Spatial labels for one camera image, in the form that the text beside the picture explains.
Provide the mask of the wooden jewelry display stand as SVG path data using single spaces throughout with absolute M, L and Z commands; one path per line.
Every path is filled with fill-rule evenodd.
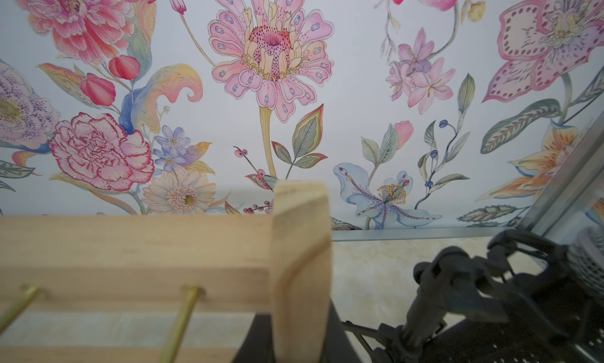
M 327 187 L 280 181 L 269 215 L 31 216 L 1 220 L 1 327 L 34 301 L 56 310 L 268 313 L 278 362 L 320 360 L 331 307 Z

